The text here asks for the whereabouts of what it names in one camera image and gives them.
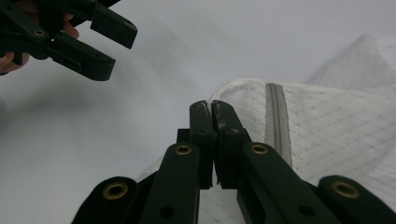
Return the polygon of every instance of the clamp jaw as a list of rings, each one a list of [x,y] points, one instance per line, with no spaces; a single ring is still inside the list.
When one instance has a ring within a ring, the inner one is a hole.
[[[73,224],[198,222],[200,189],[212,187],[213,162],[223,189],[237,189],[246,223],[396,223],[396,214],[359,183],[339,175],[318,187],[303,181],[270,146],[252,142],[233,107],[190,106],[190,128],[179,129],[157,173],[136,183],[100,183]]]
[[[92,21],[91,29],[130,49],[137,29],[108,9],[118,1],[36,0],[39,11],[36,23],[15,6],[14,0],[0,0],[0,57],[5,52],[15,52],[15,64],[22,63],[22,53],[38,60],[50,57],[89,79],[109,80],[115,60],[64,33],[62,17],[64,13],[74,15],[70,21],[74,26]]]

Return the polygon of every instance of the white fabric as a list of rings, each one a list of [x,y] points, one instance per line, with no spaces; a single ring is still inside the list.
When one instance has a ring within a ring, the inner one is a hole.
[[[292,168],[302,179],[317,185],[325,175],[353,178],[396,211],[395,68],[396,39],[363,36],[311,85],[280,84]],[[209,101],[231,104],[252,140],[263,142],[266,83],[238,79],[219,87]],[[235,191],[202,190],[199,223],[244,223]]]

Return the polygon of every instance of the silver zipper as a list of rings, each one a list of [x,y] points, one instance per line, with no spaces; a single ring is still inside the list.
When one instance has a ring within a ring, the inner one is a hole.
[[[273,147],[291,166],[289,118],[282,86],[268,83],[264,142]]]

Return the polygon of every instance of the white cloth cover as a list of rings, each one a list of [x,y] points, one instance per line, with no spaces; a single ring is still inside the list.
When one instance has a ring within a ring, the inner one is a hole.
[[[361,37],[308,83],[277,83],[286,99],[293,170],[314,185],[325,175],[350,177],[396,211],[396,38]],[[252,140],[264,142],[265,86],[235,80],[209,101],[231,104]],[[244,223],[235,191],[201,190],[199,223]]]

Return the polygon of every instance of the brass grommet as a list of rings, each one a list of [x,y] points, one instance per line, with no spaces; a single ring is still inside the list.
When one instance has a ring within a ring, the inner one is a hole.
[[[184,156],[192,152],[192,148],[188,146],[179,146],[175,148],[175,152],[178,155]]]
[[[253,145],[250,148],[254,153],[264,155],[269,152],[268,148],[262,145]]]
[[[128,185],[124,182],[114,182],[108,184],[103,190],[103,197],[108,200],[117,200],[122,198],[128,192]]]
[[[334,181],[332,183],[332,189],[339,195],[350,199],[356,199],[361,196],[358,189],[356,189],[353,185],[341,180]]]
[[[44,32],[42,30],[35,30],[35,35],[37,36],[43,36]]]

